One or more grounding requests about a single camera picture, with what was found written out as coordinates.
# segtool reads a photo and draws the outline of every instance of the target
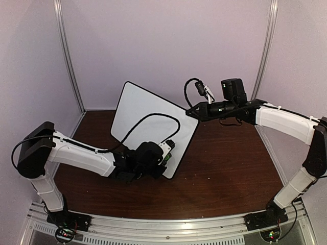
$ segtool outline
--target white panel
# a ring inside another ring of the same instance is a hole
[[[69,48],[87,109],[113,109],[126,81],[186,106],[192,77],[222,99],[220,81],[242,78],[253,90],[270,1],[68,0]],[[190,99],[199,96],[194,87]]]
[[[126,83],[113,120],[111,134],[122,141],[129,130],[150,113],[163,113],[173,116],[181,124],[179,132],[171,138],[176,146],[171,151],[172,157],[167,162],[167,169],[163,174],[171,179],[190,144],[199,121],[186,116],[184,109],[132,83]],[[149,117],[135,128],[124,145],[136,150],[144,141],[160,143],[173,134],[177,127],[177,122],[171,118]]]
[[[327,2],[279,1],[272,49],[259,98],[316,117],[327,116]],[[309,147],[271,129],[265,132],[290,179]],[[320,180],[303,196],[319,244],[327,233],[327,181]]]
[[[11,150],[45,120],[70,134],[80,115],[53,1],[5,0],[0,9],[0,244],[17,244],[37,195],[12,167]]]

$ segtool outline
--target metal frame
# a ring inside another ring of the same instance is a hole
[[[264,77],[265,69],[267,66],[268,55],[272,44],[272,38],[274,36],[276,22],[277,22],[277,12],[278,12],[278,0],[271,0],[270,12],[267,25],[266,40],[264,44],[264,49],[261,56],[261,61],[259,65],[258,74],[256,76],[256,81],[254,84],[254,89],[252,92],[251,100],[255,99],[258,95],[262,79]]]
[[[69,75],[69,79],[72,84],[73,88],[73,93],[75,96],[75,99],[78,104],[78,108],[81,113],[85,112],[85,108],[83,105],[81,93],[79,91],[77,82],[76,82],[76,77],[73,69],[73,64],[72,64],[72,59],[71,55],[69,53],[69,48],[68,48],[68,42],[67,42],[67,37],[66,37],[66,31],[65,31],[65,25],[64,25],[64,20],[63,20],[63,15],[62,15],[62,9],[61,9],[61,0],[54,0],[54,6],[55,6],[55,13],[56,13],[56,18],[58,22],[58,29],[59,29],[59,36],[60,36],[60,42],[63,50],[63,55]]]
[[[44,205],[32,203],[25,221],[25,229],[20,236],[20,244],[28,245],[34,230],[53,235],[56,227],[46,222],[47,214]],[[302,202],[295,203],[298,222],[307,245],[317,245],[307,212]],[[294,222],[295,211],[292,206],[286,208],[289,221]],[[82,244],[162,244],[180,245],[214,244],[219,241],[244,241],[244,235],[259,230],[247,231],[244,215],[237,214],[214,218],[198,219],[129,219],[99,215],[91,215],[92,220],[88,232],[78,232],[76,242]]]

